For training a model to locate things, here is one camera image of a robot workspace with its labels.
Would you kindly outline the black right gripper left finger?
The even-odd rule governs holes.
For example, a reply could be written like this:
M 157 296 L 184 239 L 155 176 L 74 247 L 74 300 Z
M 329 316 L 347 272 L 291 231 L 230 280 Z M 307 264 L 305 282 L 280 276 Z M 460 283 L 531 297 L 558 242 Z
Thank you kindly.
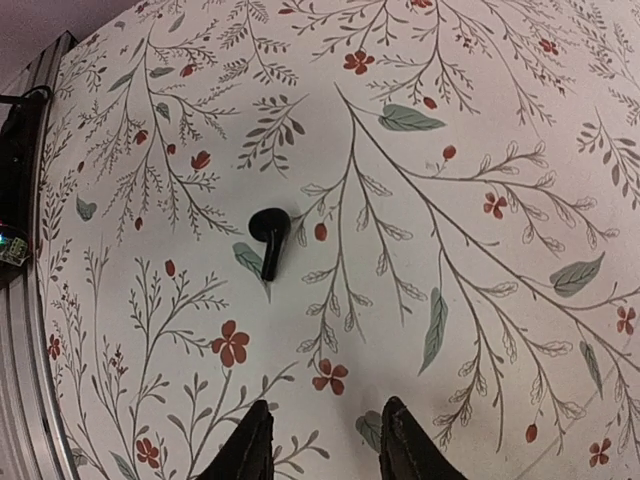
M 256 401 L 197 480 L 273 480 L 274 418 Z

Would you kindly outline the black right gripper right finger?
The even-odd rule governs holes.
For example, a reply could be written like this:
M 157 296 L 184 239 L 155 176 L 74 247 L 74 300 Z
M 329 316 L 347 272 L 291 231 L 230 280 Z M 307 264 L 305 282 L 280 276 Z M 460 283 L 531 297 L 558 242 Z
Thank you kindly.
M 466 480 L 397 396 L 383 408 L 379 464 L 385 480 Z

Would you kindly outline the black earbud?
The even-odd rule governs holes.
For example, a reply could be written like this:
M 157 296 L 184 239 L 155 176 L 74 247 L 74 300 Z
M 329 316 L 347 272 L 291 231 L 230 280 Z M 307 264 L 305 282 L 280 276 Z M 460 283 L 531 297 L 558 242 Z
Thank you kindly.
M 249 233 L 266 245 L 261 278 L 272 282 L 277 274 L 280 256 L 291 229 L 291 219 L 281 208 L 266 208 L 256 212 L 249 220 Z

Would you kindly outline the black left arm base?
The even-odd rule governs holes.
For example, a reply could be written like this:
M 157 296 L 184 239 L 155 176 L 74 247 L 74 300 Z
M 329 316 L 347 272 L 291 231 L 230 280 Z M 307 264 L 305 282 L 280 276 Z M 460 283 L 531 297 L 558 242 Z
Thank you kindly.
M 10 107 L 1 126 L 1 285 L 23 270 L 32 252 L 29 237 L 33 164 L 50 87 L 34 87 L 21 96 L 3 95 Z

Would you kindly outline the floral patterned table mat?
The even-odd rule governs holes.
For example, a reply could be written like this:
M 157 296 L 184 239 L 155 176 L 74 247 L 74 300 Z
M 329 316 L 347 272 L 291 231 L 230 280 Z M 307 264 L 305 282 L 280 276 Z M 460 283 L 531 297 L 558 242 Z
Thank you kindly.
M 639 475 L 635 1 L 142 1 L 60 65 L 38 267 L 81 479 Z M 291 219 L 275 279 L 249 220 Z

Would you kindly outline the aluminium front rail frame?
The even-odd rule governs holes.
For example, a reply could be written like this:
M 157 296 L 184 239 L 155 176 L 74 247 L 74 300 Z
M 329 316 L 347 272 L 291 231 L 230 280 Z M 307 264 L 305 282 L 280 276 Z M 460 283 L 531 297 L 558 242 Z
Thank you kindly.
M 21 96 L 56 81 L 62 57 L 75 45 L 65 32 L 43 50 L 3 95 Z M 29 237 L 32 252 L 22 272 L 1 285 L 1 476 L 4 479 L 75 479 L 77 470 L 64 434 L 48 364 L 38 282 L 39 179 L 46 127 L 54 95 L 43 115 L 33 164 Z M 10 107 L 1 103 L 1 126 Z

